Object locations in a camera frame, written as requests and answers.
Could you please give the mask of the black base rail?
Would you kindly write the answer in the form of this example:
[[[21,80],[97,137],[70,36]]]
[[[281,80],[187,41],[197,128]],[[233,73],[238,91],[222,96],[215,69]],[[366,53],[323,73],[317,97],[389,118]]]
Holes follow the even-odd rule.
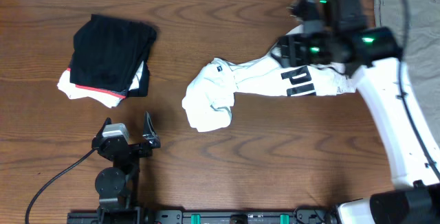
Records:
[[[138,208],[119,212],[71,212],[67,224],[327,224],[339,223],[323,209],[298,208],[291,212],[182,212]]]

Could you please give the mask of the white folded garment red trim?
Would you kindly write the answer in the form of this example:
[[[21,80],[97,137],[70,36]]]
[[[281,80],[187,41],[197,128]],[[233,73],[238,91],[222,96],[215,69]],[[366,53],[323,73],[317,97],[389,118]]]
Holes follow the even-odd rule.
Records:
[[[70,68],[67,68],[61,75],[57,87],[62,91],[70,100],[80,98],[92,98],[99,101],[101,104],[108,108],[117,107],[121,101],[128,98],[130,91],[140,89],[140,80],[144,71],[145,63],[141,63],[136,71],[132,83],[128,91],[117,92],[106,89],[97,89],[93,87],[86,87],[82,85],[75,85],[70,82]]]

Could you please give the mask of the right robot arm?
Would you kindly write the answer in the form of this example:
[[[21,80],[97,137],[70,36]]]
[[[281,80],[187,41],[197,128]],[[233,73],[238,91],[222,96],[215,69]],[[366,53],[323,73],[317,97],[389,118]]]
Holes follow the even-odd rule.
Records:
[[[298,0],[300,34],[279,38],[282,67],[342,63],[375,121],[394,190],[337,204],[322,223],[438,223],[439,147],[415,98],[404,44],[370,28],[360,0]]]

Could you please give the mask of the olive grey garment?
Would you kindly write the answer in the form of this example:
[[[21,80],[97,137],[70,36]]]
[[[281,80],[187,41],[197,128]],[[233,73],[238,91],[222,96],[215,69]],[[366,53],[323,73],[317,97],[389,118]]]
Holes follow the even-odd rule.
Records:
[[[439,142],[439,0],[407,0],[410,35],[405,61],[416,99],[435,142]],[[401,0],[374,0],[375,25],[403,39]]]

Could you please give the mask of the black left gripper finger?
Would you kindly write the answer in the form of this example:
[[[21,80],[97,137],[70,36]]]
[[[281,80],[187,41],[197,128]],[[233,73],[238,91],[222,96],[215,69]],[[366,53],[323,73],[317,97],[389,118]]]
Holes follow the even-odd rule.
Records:
[[[151,116],[148,111],[146,111],[144,114],[144,128],[142,132],[142,137],[150,144],[159,143],[159,137],[155,132]]]
[[[104,124],[102,125],[102,127],[100,128],[100,130],[98,131],[98,133],[96,134],[96,138],[101,138],[102,134],[104,132],[104,129],[107,125],[112,124],[111,118],[107,117],[106,120],[104,121]]]

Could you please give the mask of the white printed t-shirt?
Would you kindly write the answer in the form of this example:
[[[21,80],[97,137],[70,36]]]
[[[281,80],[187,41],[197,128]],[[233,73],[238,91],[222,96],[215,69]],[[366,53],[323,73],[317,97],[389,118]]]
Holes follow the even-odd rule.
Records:
[[[189,125],[200,133],[229,126],[235,93],[298,97],[355,92],[343,64],[283,68],[276,61],[280,54],[274,45],[263,57],[238,65],[214,58],[188,85],[181,102]]]

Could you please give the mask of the black folded garment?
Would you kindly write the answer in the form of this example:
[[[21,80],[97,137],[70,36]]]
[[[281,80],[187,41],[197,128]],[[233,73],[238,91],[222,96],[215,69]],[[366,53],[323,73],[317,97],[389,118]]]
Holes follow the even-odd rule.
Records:
[[[146,97],[147,62],[156,38],[146,23],[92,14],[74,35],[69,81],[84,89]]]

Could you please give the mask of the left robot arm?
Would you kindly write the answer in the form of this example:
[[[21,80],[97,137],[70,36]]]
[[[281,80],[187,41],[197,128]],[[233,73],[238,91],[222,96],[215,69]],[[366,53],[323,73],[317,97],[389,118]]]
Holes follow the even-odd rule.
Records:
[[[144,114],[142,137],[143,142],[130,144],[126,126],[123,123],[113,124],[107,118],[93,138],[91,147],[113,163],[95,180],[95,189],[99,194],[99,223],[155,222],[155,214],[138,203],[140,160],[150,157],[153,149],[161,147],[149,113]]]

